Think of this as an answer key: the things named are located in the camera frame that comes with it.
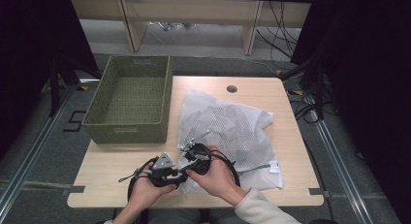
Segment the green woven basket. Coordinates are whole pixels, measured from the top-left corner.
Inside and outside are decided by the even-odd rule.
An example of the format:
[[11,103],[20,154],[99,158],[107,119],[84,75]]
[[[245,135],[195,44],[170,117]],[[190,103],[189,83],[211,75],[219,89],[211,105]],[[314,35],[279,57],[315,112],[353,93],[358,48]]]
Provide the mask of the green woven basket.
[[169,56],[111,56],[82,125],[96,144],[165,143]]

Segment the person's right hand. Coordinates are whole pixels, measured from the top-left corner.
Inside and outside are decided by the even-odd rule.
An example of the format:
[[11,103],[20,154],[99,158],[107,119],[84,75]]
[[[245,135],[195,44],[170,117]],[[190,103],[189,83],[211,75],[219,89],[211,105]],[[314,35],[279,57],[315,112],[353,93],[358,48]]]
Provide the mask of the person's right hand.
[[[210,151],[218,150],[214,145],[208,145],[207,147]],[[191,170],[187,170],[186,173],[210,195],[219,197],[234,207],[247,194],[236,185],[229,167],[216,157],[211,157],[210,168],[204,176],[198,175]]]

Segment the rectangular basket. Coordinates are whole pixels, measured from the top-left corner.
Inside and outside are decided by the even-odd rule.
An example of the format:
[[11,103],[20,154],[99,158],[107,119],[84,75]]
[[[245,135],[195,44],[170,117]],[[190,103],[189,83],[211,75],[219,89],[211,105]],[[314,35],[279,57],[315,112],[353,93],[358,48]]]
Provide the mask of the rectangular basket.
[[169,56],[111,56],[82,125],[96,144],[167,141]]

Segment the hand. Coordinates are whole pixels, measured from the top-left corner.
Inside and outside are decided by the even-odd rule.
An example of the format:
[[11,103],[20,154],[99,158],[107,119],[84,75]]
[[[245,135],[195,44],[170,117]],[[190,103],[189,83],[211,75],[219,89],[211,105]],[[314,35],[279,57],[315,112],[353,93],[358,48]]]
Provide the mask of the hand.
[[[148,176],[147,173],[140,173],[140,176]],[[166,193],[176,190],[175,184],[169,184],[164,187],[154,186],[148,177],[140,177],[136,180],[133,187],[133,192],[127,206],[118,214],[112,223],[127,224],[134,223],[140,213],[146,208],[151,207],[159,197]]]
[[[214,145],[209,145],[208,149],[218,150]],[[236,185],[229,167],[216,157],[211,157],[210,168],[204,176],[192,170],[187,170],[186,173],[210,195],[219,197],[232,206],[236,206],[247,194]]]

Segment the white sleeve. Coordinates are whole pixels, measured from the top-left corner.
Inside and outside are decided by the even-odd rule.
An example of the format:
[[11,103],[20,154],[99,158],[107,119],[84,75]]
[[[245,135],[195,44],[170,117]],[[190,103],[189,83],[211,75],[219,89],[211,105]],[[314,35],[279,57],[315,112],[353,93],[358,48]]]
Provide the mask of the white sleeve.
[[251,188],[242,201],[235,206],[236,215],[248,223],[258,224],[295,224],[294,217],[281,210],[257,189]]

